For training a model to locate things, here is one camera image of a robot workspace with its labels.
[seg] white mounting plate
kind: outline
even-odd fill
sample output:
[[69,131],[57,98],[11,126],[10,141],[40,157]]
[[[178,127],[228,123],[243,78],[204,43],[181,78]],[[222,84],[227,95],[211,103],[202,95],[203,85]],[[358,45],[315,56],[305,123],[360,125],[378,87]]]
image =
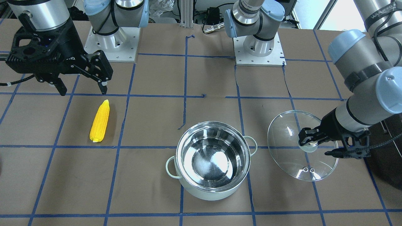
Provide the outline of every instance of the white mounting plate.
[[243,47],[246,36],[233,38],[234,55],[236,57],[236,65],[239,66],[264,66],[264,67],[282,67],[286,65],[283,55],[281,41],[276,33],[274,38],[274,48],[271,54],[266,57],[257,57],[249,54]]
[[[126,42],[124,45],[119,46],[119,51],[116,52],[107,52],[102,49],[109,62],[120,62],[120,63],[135,63],[137,57],[137,49],[139,42],[139,32],[140,28],[138,27],[122,27],[123,31],[127,35],[127,39],[129,42]],[[92,27],[89,30],[88,38],[86,39],[86,43],[84,46],[84,50],[87,53],[94,53],[99,50],[98,39],[96,35],[92,33]]]

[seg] corn cob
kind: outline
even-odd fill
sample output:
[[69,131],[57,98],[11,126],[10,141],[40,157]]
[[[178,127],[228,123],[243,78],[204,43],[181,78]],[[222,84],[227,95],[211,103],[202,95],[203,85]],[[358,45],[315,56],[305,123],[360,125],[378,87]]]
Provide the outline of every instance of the corn cob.
[[91,132],[89,133],[89,139],[93,142],[101,142],[105,137],[109,111],[109,100],[105,100],[96,113],[94,122],[92,123]]

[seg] cooking pot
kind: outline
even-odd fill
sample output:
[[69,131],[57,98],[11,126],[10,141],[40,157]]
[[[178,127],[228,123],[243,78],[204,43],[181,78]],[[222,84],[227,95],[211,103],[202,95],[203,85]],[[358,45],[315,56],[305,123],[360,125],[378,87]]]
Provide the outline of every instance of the cooking pot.
[[[251,154],[245,138],[252,140]],[[250,169],[250,158],[257,152],[257,142],[242,136],[232,126],[206,121],[188,129],[181,137],[176,155],[166,162],[166,172],[178,179],[193,196],[203,200],[219,200],[233,194]],[[168,170],[174,160],[177,176]]]

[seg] pot lid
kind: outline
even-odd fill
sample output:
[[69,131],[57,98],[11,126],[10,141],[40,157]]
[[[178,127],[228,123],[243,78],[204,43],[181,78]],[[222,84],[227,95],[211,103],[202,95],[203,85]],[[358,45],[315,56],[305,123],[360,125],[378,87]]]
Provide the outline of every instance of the pot lid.
[[304,127],[314,128],[321,120],[299,110],[286,111],[273,119],[268,128],[268,149],[287,174],[303,181],[319,181],[333,172],[338,159],[324,153],[338,148],[336,142],[326,142],[319,146],[306,144],[299,146],[299,132]]

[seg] pot rim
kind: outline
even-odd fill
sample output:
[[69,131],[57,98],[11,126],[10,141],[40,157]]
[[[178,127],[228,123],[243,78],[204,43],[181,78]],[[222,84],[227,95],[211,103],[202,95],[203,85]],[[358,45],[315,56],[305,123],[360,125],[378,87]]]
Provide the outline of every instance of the pot rim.
[[[230,183],[221,186],[221,187],[206,187],[198,184],[195,182],[191,177],[187,174],[184,165],[181,164],[182,162],[182,152],[183,152],[183,146],[184,142],[187,140],[188,137],[190,137],[192,134],[206,129],[206,128],[215,128],[215,129],[221,129],[225,130],[226,132],[230,133],[233,137],[235,137],[239,143],[241,144],[240,146],[242,147],[242,152],[244,154],[244,165],[241,166],[243,171]],[[222,193],[222,192],[227,192],[233,189],[236,189],[246,178],[248,171],[250,170],[250,160],[251,160],[251,154],[250,154],[250,148],[247,144],[246,139],[243,137],[243,135],[236,130],[234,127],[222,123],[219,121],[205,121],[205,122],[200,122],[191,128],[189,128],[180,138],[177,149],[176,149],[176,156],[174,158],[174,163],[177,167],[177,169],[180,171],[180,174],[182,175],[182,179],[184,179],[187,183],[189,183],[192,187],[208,192],[208,193]]]

